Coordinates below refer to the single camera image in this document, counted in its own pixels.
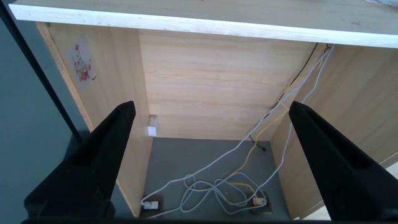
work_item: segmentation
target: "wire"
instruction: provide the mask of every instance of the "wire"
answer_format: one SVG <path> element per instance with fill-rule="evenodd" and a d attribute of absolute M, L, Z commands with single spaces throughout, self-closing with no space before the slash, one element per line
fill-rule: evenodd
<path fill-rule="evenodd" d="M 291 135 L 291 132 L 292 132 L 292 125 L 290 125 L 289 135 L 288 135 L 288 138 L 287 138 L 287 140 L 286 140 L 284 152 L 283 152 L 283 155 L 282 155 L 282 161 L 281 161 L 279 167 L 274 171 L 274 173 L 272 173 L 272 175 L 271 175 L 263 184 L 261 184 L 260 186 L 258 186 L 258 187 L 256 188 L 255 193 L 254 193 L 250 198 L 246 198 L 246 196 L 244 195 L 244 193 L 243 193 L 241 190 L 239 190 L 237 187 L 235 187 L 234 185 L 232 185 L 232 184 L 230 184 L 230 183 L 227 182 L 227 180 L 229 180 L 230 178 L 232 178 L 232 177 L 234 177 L 234 176 L 236 176 L 236 175 L 243 175 L 243 176 L 245 176 L 248 180 L 250 180 L 254 186 L 257 186 L 256 183 L 254 183 L 246 174 L 243 174 L 243 173 L 241 173 L 241 172 L 237 172 L 237 173 L 235 173 L 235 174 L 233 174 L 233 175 L 227 176 L 227 178 L 225 178 L 225 179 L 223 179 L 223 180 L 221 180 L 221 179 L 216 179 L 215 182 L 214 182 L 214 184 L 211 184 L 211 183 L 209 183 L 209 182 L 205 182 L 205 181 L 202 181 L 202 180 L 196 181 L 195 175 L 197 175 L 197 174 L 200 173 L 201 171 L 203 171 L 203 170 L 209 168 L 210 166 L 212 166 L 214 163 L 218 162 L 220 159 L 224 158 L 224 156 L 228 155 L 229 153 L 231 153 L 231 152 L 237 150 L 237 148 L 243 143 L 243 141 L 244 141 L 250 134 L 252 134 L 252 133 L 261 125 L 261 123 L 263 122 L 263 119 L 264 119 L 266 116 L 268 116 L 268 115 L 271 114 L 273 111 L 275 111 L 275 110 L 283 103 L 283 101 L 285 101 L 293 92 L 295 92 L 296 90 L 298 90 L 298 89 L 301 88 L 301 86 L 308 80 L 309 76 L 312 74 L 312 72 L 314 71 L 314 69 L 316 69 L 316 66 L 323 60 L 323 58 L 326 57 L 325 63 L 323 63 L 323 65 L 322 65 L 322 67 L 321 67 L 321 70 L 320 70 L 320 72 L 318 73 L 318 77 L 317 77 L 317 80 L 316 80 L 316 82 L 315 82 L 315 86 L 314 86 L 313 90 L 305 97 L 305 99 L 303 100 L 303 102 L 304 102 L 304 101 L 308 98 L 308 96 L 311 95 L 311 94 L 313 93 L 313 91 L 316 89 L 316 87 L 317 87 L 317 85 L 318 85 L 318 81 L 319 81 L 320 75 L 321 75 L 321 73 L 322 73 L 322 71 L 323 71 L 323 68 L 324 68 L 324 66 L 326 65 L 326 63 L 327 63 L 327 61 L 328 61 L 328 59 L 329 59 L 329 56 L 330 56 L 330 54 L 332 53 L 333 49 L 334 49 L 334 46 L 333 46 L 331 49 L 327 50 L 326 53 L 324 53 L 324 54 L 321 56 L 321 58 L 318 60 L 318 62 L 313 66 L 313 68 L 311 69 L 311 71 L 310 71 L 310 72 L 308 73 L 308 75 L 305 77 L 304 81 L 303 81 L 299 86 L 295 87 L 289 94 L 287 94 L 287 95 L 285 96 L 285 98 L 283 98 L 280 102 L 278 102 L 278 103 L 276 104 L 276 106 L 275 106 L 273 109 L 271 109 L 270 111 L 268 111 L 268 112 L 262 117 L 262 119 L 260 120 L 260 122 L 258 122 L 258 124 L 249 132 L 249 134 L 248 134 L 244 139 L 242 139 L 242 140 L 238 143 L 238 145 L 237 145 L 235 148 L 233 148 L 233 149 L 229 150 L 228 152 L 224 153 L 224 154 L 221 155 L 219 158 L 215 159 L 212 163 L 210 163 L 210 164 L 208 164 L 207 166 L 203 167 L 202 169 L 196 171 L 195 173 L 193 173 L 193 174 L 187 174 L 184 178 L 175 179 L 175 180 L 171 180 L 171 181 L 167 182 L 167 183 L 166 183 L 163 187 L 161 187 L 160 189 L 158 189 L 158 190 L 156 190 L 155 192 L 152 192 L 152 193 L 149 194 L 148 196 L 144 197 L 144 198 L 141 200 L 141 204 L 143 204 L 144 201 L 147 200 L 147 199 L 148 199 L 149 197 L 151 197 L 152 195 L 154 195 L 154 194 L 160 192 L 161 190 L 165 189 L 169 184 L 174 183 L 174 182 L 179 182 L 179 181 L 182 180 L 187 189 L 186 189 L 186 191 L 185 191 L 185 193 L 184 193 L 184 195 L 183 195 L 183 197 L 182 197 L 180 206 L 179 206 L 178 208 L 175 208 L 175 209 L 173 209 L 173 210 L 169 210 L 169 211 L 160 213 L 160 214 L 158 214 L 158 215 L 156 215 L 156 216 L 153 216 L 153 217 L 158 217 L 158 216 L 160 216 L 160 215 L 164 215 L 164 214 L 167 214 L 167 213 L 170 213 L 170 212 L 175 212 L 175 211 L 177 211 L 177 210 L 181 210 L 181 212 L 191 212 L 191 211 L 193 211 L 194 209 L 196 209 L 196 208 L 204 201 L 204 199 L 207 197 L 207 195 L 209 195 L 210 192 L 214 192 L 214 193 L 215 193 L 216 198 L 217 198 L 217 200 L 218 200 L 219 203 L 220 203 L 220 206 L 223 208 L 223 210 L 224 210 L 227 214 L 230 214 L 230 215 L 235 214 L 235 213 L 238 213 L 238 212 L 241 212 L 241 211 L 244 211 L 244 210 L 249 210 L 249 209 L 253 209 L 253 208 L 262 207 L 263 205 L 260 205 L 260 206 L 256 206 L 256 207 L 241 208 L 241 209 L 238 209 L 238 210 L 236 210 L 236 211 L 234 211 L 234 212 L 229 212 L 229 211 L 227 211 L 227 210 L 225 209 L 223 203 L 222 203 L 221 200 L 220 200 L 220 197 L 224 200 L 224 202 L 226 202 L 226 203 L 228 203 L 228 204 L 230 204 L 230 205 L 235 205 L 235 206 L 237 206 L 237 207 L 244 207 L 244 206 L 246 206 L 247 203 L 257 194 L 258 190 L 259 190 L 261 187 L 263 187 L 264 185 L 266 185 L 266 184 L 268 183 L 268 181 L 270 181 L 271 178 L 273 178 L 273 176 L 275 176 L 275 174 L 278 172 L 278 170 L 279 170 L 280 167 L 282 166 L 282 164 L 283 164 L 283 162 L 284 162 L 284 157 L 285 157 L 286 148 L 287 148 L 287 145 L 288 145 L 288 142 L 289 142 L 289 139 L 290 139 L 290 135 Z M 186 184 L 186 180 L 189 179 L 189 178 L 193 178 L 193 181 L 194 181 L 194 182 L 193 182 L 193 184 L 192 184 L 191 186 L 188 187 L 188 185 Z M 228 184 L 229 186 L 234 187 L 236 190 L 238 190 L 238 191 L 243 195 L 243 197 L 245 198 L 245 200 L 243 200 L 243 201 L 241 201 L 241 202 L 230 202 L 230 201 L 223 195 L 223 193 L 218 189 L 218 187 L 219 187 L 221 184 L 224 184 L 224 183 L 226 183 L 226 184 Z M 205 184 L 205 185 L 208 185 L 208 186 L 210 186 L 210 187 L 209 187 L 209 188 L 205 188 L 205 189 L 196 189 L 195 186 L 196 186 L 197 184 Z M 187 200 L 190 198 L 190 196 L 191 196 L 192 193 L 194 193 L 194 192 L 206 192 L 206 194 L 203 196 L 203 198 L 202 198 L 193 208 L 191 208 L 191 209 L 189 209 L 189 210 L 185 210 L 185 209 L 183 208 L 183 206 L 185 205 L 185 203 L 187 202 Z"/>
<path fill-rule="evenodd" d="M 298 77 L 301 75 L 301 73 L 304 71 L 305 67 L 308 65 L 309 61 L 312 58 L 313 53 L 315 52 L 315 49 L 317 49 L 319 43 L 316 43 L 315 46 L 313 47 L 310 56 L 308 56 L 307 61 L 304 63 L 304 66 L 301 68 L 301 70 L 298 72 L 298 74 L 294 77 L 294 79 L 290 82 L 290 84 L 286 87 L 286 89 L 280 94 L 280 96 L 278 97 L 278 100 L 276 101 L 276 103 L 272 106 L 271 109 L 275 108 L 276 104 L 278 104 L 278 102 L 280 101 L 280 99 L 282 99 L 282 97 L 285 95 L 285 93 L 287 92 L 287 90 L 293 85 L 293 83 L 296 81 L 296 79 L 298 79 Z M 252 142 L 254 142 L 253 138 L 251 137 L 251 135 L 249 135 L 249 138 Z M 267 149 L 256 144 L 257 147 L 259 147 L 260 149 L 262 149 L 263 151 L 266 151 Z"/>
<path fill-rule="evenodd" d="M 288 111 L 285 111 L 285 113 L 282 113 L 277 119 L 275 119 L 273 122 L 271 122 L 270 124 L 268 124 L 262 131 L 260 131 L 260 133 L 259 133 L 259 134 L 257 135 L 257 137 L 256 137 L 256 143 L 257 143 L 257 140 L 258 140 L 259 136 L 260 136 L 266 129 L 268 129 L 269 127 L 271 127 L 271 125 L 273 125 L 275 122 L 277 122 L 278 120 L 280 120 L 281 118 L 283 118 L 287 112 L 288 112 Z M 233 174 L 239 172 L 241 169 L 243 169 L 243 168 L 246 166 L 246 164 L 248 163 L 250 154 L 252 153 L 253 149 L 255 149 L 255 148 L 256 148 L 256 145 L 254 145 L 254 146 L 250 149 L 249 154 L 248 154 L 248 156 L 246 157 L 246 161 L 244 161 L 244 164 L 243 164 L 239 169 L 237 169 L 236 171 L 232 172 L 232 174 L 230 174 L 230 175 L 233 175 Z"/>
<path fill-rule="evenodd" d="M 287 108 L 287 111 L 286 111 L 285 113 L 281 114 L 278 118 L 276 118 L 275 120 L 273 120 L 273 122 L 271 122 L 270 124 L 268 124 L 262 131 L 260 131 L 260 133 L 256 136 L 256 141 L 255 141 L 254 146 L 250 149 L 248 156 L 246 156 L 246 161 L 244 161 L 244 164 L 243 164 L 240 168 L 238 168 L 236 171 L 232 172 L 230 175 L 234 175 L 235 173 L 239 172 L 241 169 L 243 169 L 243 168 L 246 166 L 246 164 L 248 163 L 249 157 L 250 157 L 250 155 L 251 155 L 253 149 L 256 148 L 257 140 L 258 140 L 259 136 L 260 136 L 265 130 L 267 130 L 269 127 L 271 127 L 274 123 L 276 123 L 278 120 L 280 120 L 281 118 L 283 118 L 283 117 L 285 116 L 285 114 L 289 111 L 288 107 L 286 107 L 286 108 Z M 257 198 L 257 194 L 255 194 L 254 189 L 253 189 L 250 185 L 244 184 L 244 183 L 230 183 L 230 184 L 233 184 L 233 185 L 246 185 L 246 186 L 250 187 L 250 189 L 251 189 L 252 192 L 254 193 L 254 196 Z"/>
<path fill-rule="evenodd" d="M 293 85 L 293 83 L 298 79 L 298 77 L 301 75 L 301 73 L 304 71 L 305 67 L 308 65 L 309 61 L 311 60 L 311 57 L 313 55 L 313 53 L 315 52 L 315 49 L 318 47 L 319 43 L 316 43 L 315 46 L 312 49 L 312 52 L 310 54 L 310 56 L 308 57 L 307 61 L 305 62 L 304 66 L 301 68 L 301 70 L 298 72 L 298 74 L 294 77 L 294 79 L 290 82 L 290 84 L 287 86 L 287 88 L 282 92 L 282 94 L 280 94 L 280 97 L 278 99 L 278 101 L 280 101 L 280 99 L 282 99 L 282 97 L 285 95 L 285 93 L 287 92 L 287 90 Z"/>

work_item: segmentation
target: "floral sticker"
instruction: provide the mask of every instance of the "floral sticker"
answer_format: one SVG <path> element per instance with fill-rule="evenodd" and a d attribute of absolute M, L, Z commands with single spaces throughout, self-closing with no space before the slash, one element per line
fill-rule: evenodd
<path fill-rule="evenodd" d="M 95 80 L 93 62 L 84 38 L 78 39 L 75 45 L 69 49 L 68 58 L 75 74 L 75 80 L 80 88 L 86 87 L 90 81 Z"/>

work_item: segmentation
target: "wooden panel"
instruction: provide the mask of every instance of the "wooden panel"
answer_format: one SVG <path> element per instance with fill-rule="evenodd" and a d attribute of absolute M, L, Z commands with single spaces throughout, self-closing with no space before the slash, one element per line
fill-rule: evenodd
<path fill-rule="evenodd" d="M 386 169 L 391 175 L 398 179 L 398 162 L 389 166 Z M 305 217 L 304 220 L 330 220 L 330 216 L 326 206 L 323 203 L 320 204 L 322 207 Z"/>
<path fill-rule="evenodd" d="M 195 139 L 245 137 L 315 45 L 154 30 L 140 30 L 140 39 L 149 109 L 159 119 L 158 136 Z M 276 111 L 264 124 L 283 112 Z M 273 131 L 261 139 L 270 140 Z"/>
<path fill-rule="evenodd" d="M 72 94 L 79 96 L 81 102 L 77 104 L 83 105 L 94 128 L 118 104 L 133 100 L 136 105 L 137 114 L 117 183 L 133 214 L 138 216 L 152 147 L 152 138 L 147 135 L 149 107 L 138 31 L 65 24 L 51 24 L 49 31 L 56 45 L 56 48 L 54 45 L 49 45 L 49 48 L 52 52 L 59 52 L 58 57 L 55 57 L 57 65 L 60 67 L 61 57 L 64 79 Z M 48 38 L 45 37 L 46 42 L 51 42 Z M 69 74 L 74 74 L 70 70 L 67 52 L 80 38 L 84 38 L 88 44 L 97 76 L 84 88 L 79 88 L 75 77 L 67 77 L 64 69 L 66 67 Z"/>
<path fill-rule="evenodd" d="M 10 8 L 28 21 L 398 47 L 397 10 L 364 0 L 18 0 Z"/>
<path fill-rule="evenodd" d="M 306 101 L 329 123 L 382 166 L 392 164 L 398 149 L 398 51 L 370 47 L 336 47 L 317 90 Z M 313 76 L 296 97 L 313 88 Z M 286 116 L 271 139 L 278 164 L 289 130 Z M 289 141 L 280 181 L 291 218 L 306 217 L 322 202 L 295 132 Z"/>

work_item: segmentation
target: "white cable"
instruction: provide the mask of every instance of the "white cable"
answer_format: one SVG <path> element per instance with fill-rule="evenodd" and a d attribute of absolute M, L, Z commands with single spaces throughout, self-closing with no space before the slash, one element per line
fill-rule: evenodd
<path fill-rule="evenodd" d="M 185 213 L 186 213 L 186 212 L 191 212 L 191 211 L 193 211 L 194 209 L 196 209 L 196 208 L 204 201 L 204 199 L 206 199 L 207 195 L 208 195 L 210 192 L 212 192 L 212 191 L 215 192 L 216 198 L 217 198 L 217 200 L 219 201 L 219 203 L 220 203 L 221 207 L 223 208 L 223 210 L 224 210 L 227 214 L 229 214 L 229 215 L 232 215 L 232 214 L 235 214 L 235 213 L 244 211 L 244 210 L 249 210 L 249 209 L 256 208 L 256 207 L 249 207 L 249 208 L 242 208 L 242 209 L 236 210 L 236 211 L 234 211 L 234 212 L 228 212 L 228 211 L 225 209 L 225 207 L 223 206 L 223 204 L 221 203 L 219 196 L 220 196 L 226 203 L 228 203 L 228 204 L 230 204 L 230 205 L 235 205 L 235 206 L 238 206 L 238 207 L 246 206 L 247 203 L 257 194 L 257 192 L 259 191 L 259 189 L 260 189 L 261 187 L 265 186 L 265 185 L 268 183 L 268 181 L 270 181 L 271 178 L 273 178 L 273 176 L 275 176 L 275 174 L 276 174 L 276 173 L 279 171 L 279 169 L 282 167 L 282 165 L 283 165 L 283 163 L 284 163 L 285 152 L 286 152 L 287 145 L 288 145 L 288 143 L 289 143 L 290 135 L 291 135 L 291 132 L 292 132 L 292 124 L 290 124 L 289 134 L 288 134 L 288 136 L 287 136 L 287 140 L 286 140 L 286 143 L 285 143 L 285 147 L 284 147 L 284 151 L 283 151 L 283 154 L 282 154 L 282 160 L 281 160 L 280 165 L 278 166 L 278 168 L 276 168 L 276 170 L 272 173 L 272 175 L 271 175 L 263 184 L 261 184 L 260 186 L 257 187 L 257 185 L 256 185 L 246 174 L 243 174 L 243 173 L 241 173 L 241 172 L 237 172 L 237 173 L 235 173 L 235 174 L 233 174 L 233 175 L 231 175 L 231 176 L 228 176 L 227 178 L 225 178 L 225 179 L 223 179 L 223 180 L 217 179 L 217 180 L 215 180 L 214 184 L 211 184 L 211 183 L 209 183 L 209 182 L 205 182 L 205 181 L 202 181 L 202 180 L 201 180 L 201 181 L 196 181 L 195 175 L 198 174 L 198 173 L 200 173 L 201 171 L 203 171 L 203 170 L 209 168 L 210 166 L 212 166 L 214 163 L 218 162 L 220 159 L 222 159 L 224 156 L 228 155 L 229 153 L 231 153 L 231 152 L 237 150 L 237 148 L 243 143 L 243 141 L 244 141 L 246 138 L 248 138 L 249 135 L 252 134 L 252 133 L 261 125 L 261 123 L 263 122 L 264 118 L 265 118 L 267 115 L 269 115 L 269 114 L 272 113 L 274 110 L 276 110 L 276 108 L 278 108 L 278 107 L 279 107 L 279 106 L 280 106 L 280 105 L 281 105 L 281 104 L 282 104 L 294 91 L 296 91 L 296 90 L 298 90 L 299 88 L 301 88 L 301 86 L 307 81 L 307 79 L 308 79 L 309 76 L 312 74 L 312 72 L 313 72 L 314 69 L 317 67 L 317 65 L 318 65 L 318 64 L 321 62 L 321 60 L 326 56 L 325 62 L 323 63 L 323 65 L 322 65 L 322 67 L 321 67 L 321 69 L 320 69 L 320 71 L 319 71 L 319 73 L 318 73 L 317 80 L 316 80 L 316 82 L 315 82 L 315 84 L 314 84 L 313 89 L 306 95 L 306 97 L 305 97 L 304 100 L 302 101 L 302 103 L 304 103 L 305 100 L 307 100 L 307 98 L 308 98 L 308 97 L 315 91 L 315 89 L 317 88 L 320 75 L 322 74 L 322 71 L 323 71 L 323 69 L 324 69 L 324 67 L 325 67 L 325 65 L 326 65 L 326 63 L 327 63 L 327 61 L 329 60 L 330 55 L 331 55 L 332 51 L 334 50 L 334 48 L 335 48 L 335 46 L 333 46 L 332 48 L 328 49 L 328 50 L 319 58 L 319 60 L 318 60 L 318 61 L 316 62 L 316 64 L 312 67 L 312 69 L 310 70 L 310 72 L 308 73 L 308 75 L 305 77 L 304 81 L 303 81 L 299 86 L 297 86 L 296 88 L 294 88 L 294 89 L 293 89 L 288 95 L 286 95 L 282 100 L 280 100 L 280 101 L 278 102 L 278 104 L 276 104 L 276 106 L 275 106 L 273 109 L 271 109 L 269 112 L 267 112 L 267 113 L 262 117 L 262 119 L 260 120 L 260 122 L 258 122 L 258 124 L 249 132 L 249 134 L 248 134 L 242 141 L 239 142 L 239 144 L 238 144 L 235 148 L 233 148 L 233 149 L 231 149 L 230 151 L 224 153 L 222 156 L 220 156 L 219 158 L 217 158 L 216 160 L 214 160 L 212 163 L 210 163 L 210 164 L 208 164 L 207 166 L 205 166 L 204 168 L 202 168 L 202 169 L 196 171 L 195 173 L 193 173 L 193 174 L 187 174 L 184 178 L 181 178 L 181 179 L 171 180 L 171 181 L 167 182 L 167 183 L 166 183 L 162 188 L 160 188 L 159 190 L 156 190 L 155 192 L 152 192 L 152 193 L 149 194 L 148 196 L 144 197 L 144 198 L 141 200 L 141 205 L 144 203 L 144 201 L 145 201 L 146 199 L 148 199 L 150 196 L 152 196 L 152 195 L 154 195 L 154 194 L 160 192 L 161 190 L 165 189 L 169 184 L 174 183 L 174 182 L 178 182 L 178 181 L 181 181 L 181 180 L 183 180 L 184 185 L 185 185 L 186 188 L 187 188 L 187 190 L 185 191 L 185 193 L 184 193 L 184 195 L 183 195 L 183 197 L 182 197 L 182 199 L 181 199 L 180 206 L 179 206 L 178 208 L 175 208 L 175 209 L 172 209 L 172 210 L 169 210 L 169 211 L 166 211 L 166 212 L 162 212 L 162 213 L 157 214 L 157 215 L 155 215 L 155 216 L 152 216 L 152 217 L 150 217 L 150 218 L 154 218 L 154 217 L 158 217 L 158 216 L 161 216 L 161 215 L 165 215 L 165 214 L 167 214 L 167 213 L 175 212 L 175 211 L 177 211 L 177 210 L 181 210 L 182 212 L 185 212 Z M 243 197 L 246 198 L 245 194 L 244 194 L 240 189 L 238 189 L 236 186 L 234 186 L 234 185 L 232 185 L 232 184 L 230 184 L 230 183 L 227 182 L 227 180 L 228 180 L 229 178 L 231 178 L 231 177 L 233 177 L 233 176 L 235 176 L 235 175 L 238 175 L 238 174 L 241 174 L 241 175 L 245 176 L 246 178 L 248 178 L 248 180 L 250 180 L 257 188 L 256 188 L 256 190 L 255 190 L 255 193 L 254 193 L 250 198 L 248 198 L 248 199 L 246 199 L 246 200 L 243 200 L 242 202 L 233 203 L 233 202 L 230 202 L 230 201 L 222 194 L 222 192 L 221 192 L 217 187 L 220 186 L 220 185 L 223 184 L 223 183 L 227 183 L 228 185 L 230 185 L 230 186 L 234 187 L 235 189 L 237 189 L 238 191 L 240 191 L 240 193 L 243 195 Z M 185 183 L 185 180 L 187 180 L 187 179 L 190 178 L 190 177 L 193 178 L 193 184 L 192 184 L 191 186 L 188 187 L 188 185 Z M 205 185 L 209 185 L 210 187 L 207 188 L 207 189 L 195 189 L 196 184 L 205 184 Z M 192 195 L 193 192 L 206 192 L 206 194 L 202 197 L 202 199 L 201 199 L 193 208 L 191 208 L 191 209 L 189 209 L 189 210 L 184 210 L 184 209 L 183 209 L 183 205 L 187 202 L 187 200 L 190 198 L 190 196 Z"/>

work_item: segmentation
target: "white plug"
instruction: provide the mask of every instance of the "white plug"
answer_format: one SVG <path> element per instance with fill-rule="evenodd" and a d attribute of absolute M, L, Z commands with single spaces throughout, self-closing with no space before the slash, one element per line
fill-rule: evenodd
<path fill-rule="evenodd" d="M 260 205 L 266 205 L 266 204 L 267 204 L 266 198 L 253 198 L 254 206 L 260 206 Z"/>
<path fill-rule="evenodd" d="M 143 203 L 144 209 L 152 210 L 159 208 L 159 202 L 144 202 Z"/>

